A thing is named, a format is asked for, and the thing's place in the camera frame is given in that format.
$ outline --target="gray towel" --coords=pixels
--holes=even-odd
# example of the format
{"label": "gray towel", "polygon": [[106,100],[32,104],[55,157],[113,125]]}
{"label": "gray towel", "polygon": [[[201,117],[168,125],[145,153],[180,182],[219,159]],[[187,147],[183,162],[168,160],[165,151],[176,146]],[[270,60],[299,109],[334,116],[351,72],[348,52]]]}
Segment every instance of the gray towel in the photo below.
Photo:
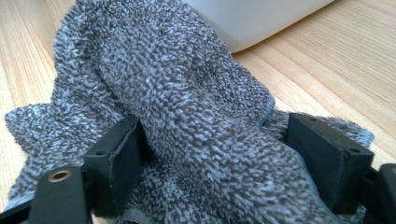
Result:
{"label": "gray towel", "polygon": [[[141,119],[154,159],[117,222],[337,223],[300,155],[282,140],[287,112],[188,5],[77,0],[54,41],[49,104],[9,112],[29,153],[10,206],[82,155],[118,120]],[[368,147],[370,132],[331,126]]]}

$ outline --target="screw hole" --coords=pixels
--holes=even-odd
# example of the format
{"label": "screw hole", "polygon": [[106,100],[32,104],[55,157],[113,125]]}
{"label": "screw hole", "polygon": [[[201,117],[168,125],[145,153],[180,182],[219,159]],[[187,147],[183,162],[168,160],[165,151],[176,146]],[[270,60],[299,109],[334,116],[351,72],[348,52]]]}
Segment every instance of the screw hole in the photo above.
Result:
{"label": "screw hole", "polygon": [[361,151],[357,148],[350,148],[349,151],[354,152],[354,153],[361,153]]}
{"label": "screw hole", "polygon": [[60,182],[69,178],[70,175],[72,175],[72,172],[69,170],[58,171],[49,176],[49,182],[51,183]]}
{"label": "screw hole", "polygon": [[97,151],[97,152],[96,152],[96,156],[103,156],[103,155],[105,155],[105,154],[106,154],[106,152],[103,151],[103,150],[100,150],[100,151]]}

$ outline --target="white container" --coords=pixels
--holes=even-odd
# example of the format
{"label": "white container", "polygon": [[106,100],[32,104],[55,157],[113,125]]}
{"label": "white container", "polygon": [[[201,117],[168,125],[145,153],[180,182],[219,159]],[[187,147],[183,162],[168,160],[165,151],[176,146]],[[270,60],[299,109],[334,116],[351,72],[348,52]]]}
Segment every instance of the white container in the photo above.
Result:
{"label": "white container", "polygon": [[246,49],[333,0],[183,0],[232,52]]}

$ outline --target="towel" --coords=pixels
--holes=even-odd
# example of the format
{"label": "towel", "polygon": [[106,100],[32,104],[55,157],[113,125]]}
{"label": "towel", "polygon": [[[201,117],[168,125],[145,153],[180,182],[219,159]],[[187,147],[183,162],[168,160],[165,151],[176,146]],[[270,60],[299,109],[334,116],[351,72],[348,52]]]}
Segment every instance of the towel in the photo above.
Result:
{"label": "towel", "polygon": [[[289,113],[185,3],[77,0],[53,47],[50,103],[6,115],[29,154],[9,207],[31,199],[47,171],[81,166],[112,125],[135,115],[153,159],[116,223],[343,220],[285,145]],[[318,119],[365,147],[373,140],[353,122]]]}

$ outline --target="wood grain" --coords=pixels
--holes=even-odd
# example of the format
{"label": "wood grain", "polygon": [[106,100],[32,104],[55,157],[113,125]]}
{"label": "wood grain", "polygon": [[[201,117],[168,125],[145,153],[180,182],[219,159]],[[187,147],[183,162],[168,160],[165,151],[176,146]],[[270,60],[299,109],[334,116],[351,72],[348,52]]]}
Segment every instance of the wood grain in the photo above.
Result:
{"label": "wood grain", "polygon": [[[50,100],[52,39],[72,4],[0,1],[0,117]],[[374,167],[396,162],[395,1],[336,1],[234,57],[278,108],[358,122],[376,136]],[[25,159],[0,119],[0,209]]]}

